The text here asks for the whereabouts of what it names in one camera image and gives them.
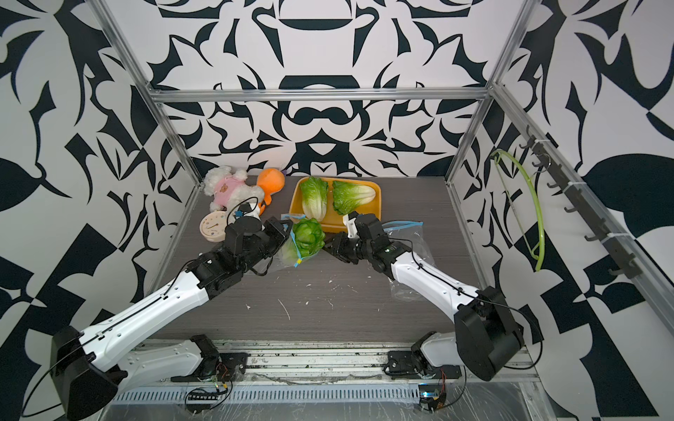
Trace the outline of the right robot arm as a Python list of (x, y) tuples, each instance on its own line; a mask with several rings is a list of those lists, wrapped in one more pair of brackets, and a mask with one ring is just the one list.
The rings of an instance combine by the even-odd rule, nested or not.
[(415, 373), (463, 366), (489, 381), (523, 348), (514, 308), (499, 290), (477, 289), (424, 262), (410, 240), (389, 236), (373, 214), (353, 212), (345, 221), (347, 231), (335, 235), (326, 251), (345, 263), (368, 261), (378, 273), (426, 298), (454, 325), (452, 333), (428, 333), (412, 346)]

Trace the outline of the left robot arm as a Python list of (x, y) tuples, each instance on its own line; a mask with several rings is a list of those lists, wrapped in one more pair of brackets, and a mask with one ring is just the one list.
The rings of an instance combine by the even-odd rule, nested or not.
[(242, 217), (227, 226), (217, 247), (188, 261), (174, 280), (140, 302), (83, 330), (68, 326), (56, 333), (50, 376), (66, 418), (87, 419), (118, 394), (152, 382), (216, 375), (220, 354), (205, 335), (150, 351), (136, 347), (272, 258), (291, 237), (292, 226), (289, 220)]

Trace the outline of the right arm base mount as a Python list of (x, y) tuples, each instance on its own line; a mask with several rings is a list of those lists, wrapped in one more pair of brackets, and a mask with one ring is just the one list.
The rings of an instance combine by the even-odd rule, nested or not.
[(455, 380), (463, 377), (459, 366), (431, 366), (421, 355), (413, 351), (390, 351), (383, 371), (391, 378), (440, 380), (442, 377)]

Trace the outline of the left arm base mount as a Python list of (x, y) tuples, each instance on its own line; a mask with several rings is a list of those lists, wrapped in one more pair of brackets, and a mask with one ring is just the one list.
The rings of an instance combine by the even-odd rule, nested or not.
[(191, 375), (174, 376), (172, 382), (230, 382), (243, 376), (247, 370), (250, 354), (243, 352), (221, 353), (219, 357), (207, 357)]

